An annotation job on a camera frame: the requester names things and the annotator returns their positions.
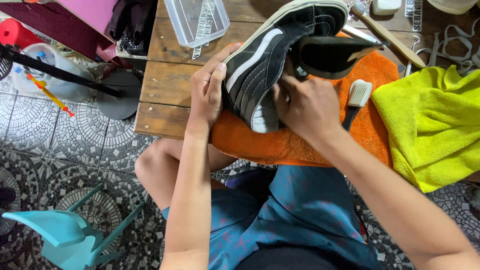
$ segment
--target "mosaic tile floor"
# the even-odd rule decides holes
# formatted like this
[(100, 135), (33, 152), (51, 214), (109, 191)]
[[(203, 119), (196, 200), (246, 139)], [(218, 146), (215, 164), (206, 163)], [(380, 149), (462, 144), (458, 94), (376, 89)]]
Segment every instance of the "mosaic tile floor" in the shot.
[[(0, 103), (0, 187), (10, 187), (16, 197), (11, 204), (0, 205), (0, 212), (66, 209), (105, 183), (104, 190), (78, 210), (105, 236), (141, 201), (146, 204), (108, 248), (125, 249), (126, 254), (98, 269), (158, 269), (166, 223), (133, 171), (138, 156), (158, 138), (134, 134), (134, 119), (107, 119), (92, 101), (69, 104), (76, 113), (69, 119), (46, 98), (17, 94), (10, 77), (0, 82)], [(212, 176), (224, 182), (255, 167), (253, 162), (239, 160)], [(405, 253), (350, 188), (384, 268), (412, 269)], [(460, 182), (427, 197), (459, 224), (480, 251), (479, 220), (468, 205), (473, 187)], [(36, 232), (0, 219), (0, 269), (58, 269), (40, 255), (41, 245)]]

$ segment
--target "shoe sole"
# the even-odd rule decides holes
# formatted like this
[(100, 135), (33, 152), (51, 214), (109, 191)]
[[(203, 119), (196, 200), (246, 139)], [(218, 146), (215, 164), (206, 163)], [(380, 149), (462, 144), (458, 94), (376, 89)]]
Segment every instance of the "shoe sole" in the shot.
[(347, 23), (347, 16), (348, 16), (348, 7), (347, 4), (343, 0), (294, 0), (290, 3), (283, 5), (277, 12), (275, 12), (268, 20), (264, 22), (264, 24), (255, 31), (253, 35), (250, 36), (247, 41), (234, 53), (232, 53), (223, 63), (227, 63), (230, 59), (235, 57), (237, 54), (241, 53), (246, 47), (248, 47), (254, 39), (256, 39), (259, 35), (261, 35), (265, 30), (273, 26), (276, 22), (282, 19), (286, 14), (297, 11), (300, 9), (304, 9), (308, 6), (320, 6), (320, 7), (333, 7), (333, 8), (341, 8), (345, 11), (345, 21), (342, 24), (342, 28)]

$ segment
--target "blue shorts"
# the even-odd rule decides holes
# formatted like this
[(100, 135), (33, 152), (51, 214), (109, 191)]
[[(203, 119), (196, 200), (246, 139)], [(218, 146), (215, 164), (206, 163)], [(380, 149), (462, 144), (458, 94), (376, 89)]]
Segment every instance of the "blue shorts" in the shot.
[(337, 169), (280, 165), (269, 189), (262, 206), (237, 189), (212, 191), (209, 270), (233, 270), (259, 249), (286, 245), (334, 252), (359, 269), (380, 268)]

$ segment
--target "black pole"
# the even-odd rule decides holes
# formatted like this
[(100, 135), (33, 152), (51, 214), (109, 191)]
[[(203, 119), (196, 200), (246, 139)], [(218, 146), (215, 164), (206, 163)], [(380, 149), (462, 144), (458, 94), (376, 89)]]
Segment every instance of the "black pole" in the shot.
[(104, 94), (120, 98), (121, 93), (115, 89), (112, 89), (110, 87), (107, 87), (105, 85), (101, 85), (95, 82), (90, 81), (89, 79), (85, 79), (83, 77), (77, 76), (75, 74), (72, 74), (70, 72), (67, 72), (65, 70), (59, 69), (57, 67), (51, 66), (47, 63), (43, 63), (42, 61), (38, 61), (36, 59), (31, 58), (30, 56), (23, 55), (21, 53), (18, 53), (16, 51), (7, 49), (7, 58), (10, 58), (15, 63), (18, 63), (20, 65), (27, 66), (31, 69), (35, 69), (41, 72), (45, 72), (46, 74), (55, 77), (57, 79), (67, 81), (70, 83), (76, 83), (82, 86), (86, 86), (88, 88), (91, 88), (93, 90), (100, 91)]

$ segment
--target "wooden table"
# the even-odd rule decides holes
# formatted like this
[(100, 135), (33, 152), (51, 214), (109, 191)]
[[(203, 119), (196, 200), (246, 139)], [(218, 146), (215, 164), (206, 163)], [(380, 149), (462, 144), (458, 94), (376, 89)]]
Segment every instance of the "wooden table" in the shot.
[[(208, 47), (202, 48), (199, 58), (192, 60), (193, 49), (181, 47), (178, 44), (165, 4), (159, 1), (135, 132), (183, 139), (190, 113), (190, 76), (226, 45), (247, 40), (266, 18), (287, 2), (289, 0), (223, 0), (230, 19), (230, 28), (223, 37), (211, 41)], [(424, 0), (421, 33), (412, 31), (412, 18), (405, 17), (404, 6), (393, 16), (372, 15), (372, 17), (392, 31), (392, 34), (409, 48), (415, 42), (413, 36), (419, 36), (420, 43), (416, 48), (421, 49), (432, 48), (435, 32), (441, 32), (440, 40), (443, 40), (443, 32), (448, 25), (457, 25), (470, 33), (471, 26), (479, 14), (477, 8), (464, 15), (444, 13)], [(354, 20), (348, 22), (348, 25), (379, 40), (384, 40), (381, 36), (373, 34), (370, 31), (371, 27), (366, 26), (362, 21)], [(480, 38), (475, 38), (472, 44), (476, 53)], [(461, 43), (452, 42), (449, 49), (448, 53), (451, 55), (460, 56), (466, 52), (466, 48)], [(407, 59), (393, 47), (381, 53), (398, 65), (406, 66), (408, 63)], [(429, 55), (424, 54), (421, 57), (425, 63), (428, 63)]]

